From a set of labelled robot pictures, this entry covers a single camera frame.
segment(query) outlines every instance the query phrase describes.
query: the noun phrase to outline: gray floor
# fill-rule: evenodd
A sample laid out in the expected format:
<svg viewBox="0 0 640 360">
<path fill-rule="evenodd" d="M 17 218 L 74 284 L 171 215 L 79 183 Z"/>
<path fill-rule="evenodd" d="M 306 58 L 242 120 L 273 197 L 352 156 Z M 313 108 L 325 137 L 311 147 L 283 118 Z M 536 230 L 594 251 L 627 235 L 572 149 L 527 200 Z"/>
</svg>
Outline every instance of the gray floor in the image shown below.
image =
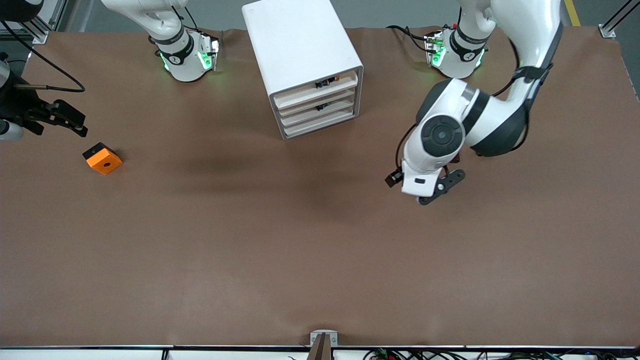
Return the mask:
<svg viewBox="0 0 640 360">
<path fill-rule="evenodd" d="M 245 29 L 242 5 L 254 0 L 190 0 L 189 10 L 198 26 L 209 29 Z M 402 25 L 412 28 L 451 24 L 458 17 L 455 0 L 333 0 L 338 16 L 347 28 L 383 28 Z M 574 0 L 583 26 L 605 22 L 625 0 Z M 570 24 L 563 7 L 563 22 Z M 64 31 L 123 32 L 142 31 L 133 21 L 109 11 L 100 0 L 70 0 L 61 22 Z M 640 84 L 640 10 L 629 15 L 616 29 L 630 78 Z M 0 51 L 11 59 L 25 58 L 27 52 L 19 44 L 3 41 Z M 12 68 L 21 71 L 21 63 Z"/>
</svg>

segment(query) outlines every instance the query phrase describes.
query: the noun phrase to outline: orange and black box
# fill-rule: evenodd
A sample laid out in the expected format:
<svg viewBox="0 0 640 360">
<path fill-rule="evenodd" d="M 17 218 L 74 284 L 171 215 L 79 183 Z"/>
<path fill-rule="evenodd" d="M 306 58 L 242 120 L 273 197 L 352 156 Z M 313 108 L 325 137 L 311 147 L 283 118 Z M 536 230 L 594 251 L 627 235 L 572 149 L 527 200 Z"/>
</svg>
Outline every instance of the orange and black box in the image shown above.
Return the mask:
<svg viewBox="0 0 640 360">
<path fill-rule="evenodd" d="M 115 151 L 101 142 L 85 151 L 82 156 L 92 169 L 102 175 L 106 175 L 122 165 L 122 160 L 116 155 Z"/>
</svg>

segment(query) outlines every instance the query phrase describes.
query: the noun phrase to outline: yellow stripe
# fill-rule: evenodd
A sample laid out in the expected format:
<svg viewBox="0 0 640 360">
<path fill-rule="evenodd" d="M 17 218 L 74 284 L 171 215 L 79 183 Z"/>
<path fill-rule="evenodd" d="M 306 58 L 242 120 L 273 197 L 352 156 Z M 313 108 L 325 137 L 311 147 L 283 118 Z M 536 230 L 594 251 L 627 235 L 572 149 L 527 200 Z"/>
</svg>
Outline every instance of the yellow stripe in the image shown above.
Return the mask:
<svg viewBox="0 0 640 360">
<path fill-rule="evenodd" d="M 566 11 L 569 13 L 569 19 L 571 19 L 571 25 L 580 26 L 580 19 L 578 19 L 578 13 L 575 11 L 573 0 L 564 0 Z"/>
</svg>

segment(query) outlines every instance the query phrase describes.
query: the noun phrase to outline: brown table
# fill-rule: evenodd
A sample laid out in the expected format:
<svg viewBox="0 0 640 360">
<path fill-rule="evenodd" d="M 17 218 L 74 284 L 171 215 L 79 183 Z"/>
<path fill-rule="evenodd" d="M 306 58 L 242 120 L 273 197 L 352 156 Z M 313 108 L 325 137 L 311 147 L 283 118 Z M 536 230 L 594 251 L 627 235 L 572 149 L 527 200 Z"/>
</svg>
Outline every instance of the brown table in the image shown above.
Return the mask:
<svg viewBox="0 0 640 360">
<path fill-rule="evenodd" d="M 418 206 L 383 179 L 443 80 L 388 29 L 351 29 L 362 115 L 283 141 L 244 31 L 219 72 L 166 73 L 143 33 L 38 47 L 87 87 L 62 97 L 89 137 L 1 144 L 0 345 L 342 343 L 635 345 L 640 106 L 614 41 L 567 28 L 531 133 Z M 514 68 L 501 33 L 470 78 Z M 69 84 L 32 57 L 32 83 Z M 82 152 L 124 165 L 109 176 Z"/>
</svg>

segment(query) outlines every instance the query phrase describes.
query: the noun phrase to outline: white box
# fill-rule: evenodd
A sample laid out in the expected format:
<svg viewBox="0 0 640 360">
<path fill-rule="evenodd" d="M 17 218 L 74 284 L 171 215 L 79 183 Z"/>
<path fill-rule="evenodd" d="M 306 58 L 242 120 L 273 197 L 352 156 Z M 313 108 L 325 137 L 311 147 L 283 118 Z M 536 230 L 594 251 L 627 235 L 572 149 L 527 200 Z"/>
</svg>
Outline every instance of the white box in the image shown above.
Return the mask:
<svg viewBox="0 0 640 360">
<path fill-rule="evenodd" d="M 364 68 L 330 0 L 261 0 L 242 13 L 283 138 L 358 116 Z"/>
</svg>

